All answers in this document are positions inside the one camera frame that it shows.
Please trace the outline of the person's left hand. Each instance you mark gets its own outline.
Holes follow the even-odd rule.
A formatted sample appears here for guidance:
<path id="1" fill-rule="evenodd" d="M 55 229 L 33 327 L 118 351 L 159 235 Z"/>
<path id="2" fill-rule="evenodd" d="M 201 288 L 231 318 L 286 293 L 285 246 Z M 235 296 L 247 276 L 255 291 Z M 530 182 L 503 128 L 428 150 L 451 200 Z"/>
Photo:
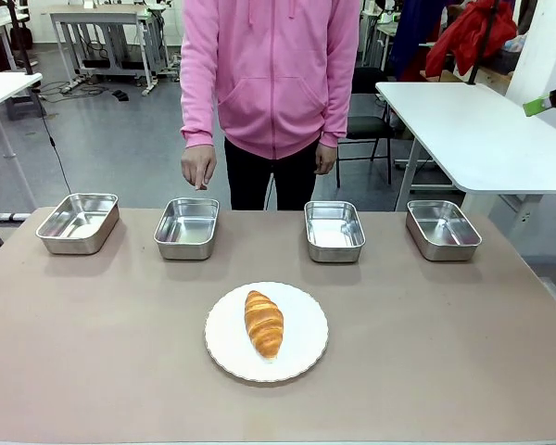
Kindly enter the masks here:
<path id="1" fill-rule="evenodd" d="M 334 167 L 337 159 L 337 148 L 319 143 L 316 148 L 316 175 L 328 174 Z"/>

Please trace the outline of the person's right hand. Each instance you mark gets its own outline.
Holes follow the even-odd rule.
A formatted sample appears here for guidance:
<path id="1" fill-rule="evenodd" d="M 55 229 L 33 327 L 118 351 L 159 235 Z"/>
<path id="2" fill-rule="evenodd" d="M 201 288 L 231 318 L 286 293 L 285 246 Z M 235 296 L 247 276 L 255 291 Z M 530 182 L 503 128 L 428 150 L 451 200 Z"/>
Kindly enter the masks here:
<path id="1" fill-rule="evenodd" d="M 182 154 L 183 178 L 195 190 L 207 190 L 209 181 L 217 165 L 214 146 L 198 145 L 188 147 Z"/>

